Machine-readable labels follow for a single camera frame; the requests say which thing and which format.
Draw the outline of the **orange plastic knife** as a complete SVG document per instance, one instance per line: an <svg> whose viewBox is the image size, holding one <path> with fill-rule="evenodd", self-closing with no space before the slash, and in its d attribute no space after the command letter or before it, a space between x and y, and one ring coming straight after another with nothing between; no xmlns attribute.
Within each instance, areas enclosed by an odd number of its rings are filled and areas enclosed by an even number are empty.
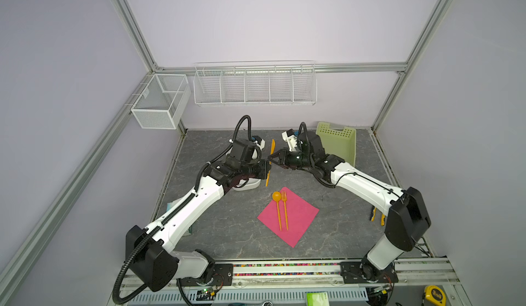
<svg viewBox="0 0 526 306"><path fill-rule="evenodd" d="M275 152L275 146L276 146L275 140L272 139L272 141L271 141L271 148L270 148L270 155L272 155L272 154ZM269 167L269 169L268 169L267 179L266 179L266 185L265 185L266 187L268 187L268 185L269 185L269 179L270 179L270 172L271 172L271 162L270 162L270 160L269 160L269 166L270 166L270 167Z"/></svg>

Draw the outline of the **orange plastic spoon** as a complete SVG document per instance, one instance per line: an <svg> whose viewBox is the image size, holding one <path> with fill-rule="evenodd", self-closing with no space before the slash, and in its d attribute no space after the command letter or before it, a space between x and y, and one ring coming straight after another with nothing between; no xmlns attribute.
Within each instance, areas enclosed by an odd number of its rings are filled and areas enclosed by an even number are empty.
<svg viewBox="0 0 526 306"><path fill-rule="evenodd" d="M281 218L281 211L280 211L280 201L282 200L282 194L281 192L274 192L272 194L272 199L275 203L275 206L276 206L276 212L277 212L277 217L278 217L278 225L279 225L279 230L281 231L282 230L282 218Z"/></svg>

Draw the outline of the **orange plastic fork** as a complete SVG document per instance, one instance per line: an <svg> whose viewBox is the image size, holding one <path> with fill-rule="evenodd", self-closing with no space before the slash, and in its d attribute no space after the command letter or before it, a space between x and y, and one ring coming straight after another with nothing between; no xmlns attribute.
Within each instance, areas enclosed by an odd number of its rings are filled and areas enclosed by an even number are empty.
<svg viewBox="0 0 526 306"><path fill-rule="evenodd" d="M288 210L287 210L287 194L285 190L281 191L281 199L284 207L284 216L286 221L286 230L289 230L289 223L288 223Z"/></svg>

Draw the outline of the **pink paper napkin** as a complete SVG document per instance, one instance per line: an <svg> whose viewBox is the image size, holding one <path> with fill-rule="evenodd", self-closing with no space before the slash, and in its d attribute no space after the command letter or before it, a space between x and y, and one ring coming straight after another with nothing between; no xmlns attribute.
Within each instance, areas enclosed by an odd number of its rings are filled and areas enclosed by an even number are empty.
<svg viewBox="0 0 526 306"><path fill-rule="evenodd" d="M282 188L287 194L287 210L289 230L286 230L283 203L280 202L282 230L279 230L276 206L271 199L270 203L258 215L258 220L270 229L277 237L282 239L289 247L295 248L305 232L319 213L319 209L302 199L289 188Z"/></svg>

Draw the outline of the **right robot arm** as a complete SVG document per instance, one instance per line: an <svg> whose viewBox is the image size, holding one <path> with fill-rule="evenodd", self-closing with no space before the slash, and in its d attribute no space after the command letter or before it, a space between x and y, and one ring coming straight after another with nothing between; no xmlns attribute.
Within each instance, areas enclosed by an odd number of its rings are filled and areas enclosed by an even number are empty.
<svg viewBox="0 0 526 306"><path fill-rule="evenodd" d="M310 173L326 188L342 188L370 203L386 217L384 234L360 262L360 277L373 283L403 253L412 251L431 227L431 219L421 192L398 188L360 170L338 155L325 152L321 138L301 123L298 133L284 132L288 146L273 151L272 164Z"/></svg>

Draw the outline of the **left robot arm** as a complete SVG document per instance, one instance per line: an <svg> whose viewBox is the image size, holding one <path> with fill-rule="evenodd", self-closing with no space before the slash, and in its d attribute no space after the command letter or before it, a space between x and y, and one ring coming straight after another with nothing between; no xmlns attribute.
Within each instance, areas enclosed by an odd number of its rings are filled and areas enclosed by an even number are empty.
<svg viewBox="0 0 526 306"><path fill-rule="evenodd" d="M263 140L247 130L238 138L241 125L251 123L244 115L236 124L225 150L206 162L194 186L175 206L141 228L126 235L125 261L112 289L112 301L128 303L145 289L157 292L173 279L186 277L209 281L215 261L203 251L177 252L183 234L215 202L233 188L243 188L252 179L265 180L271 169L262 156Z"/></svg>

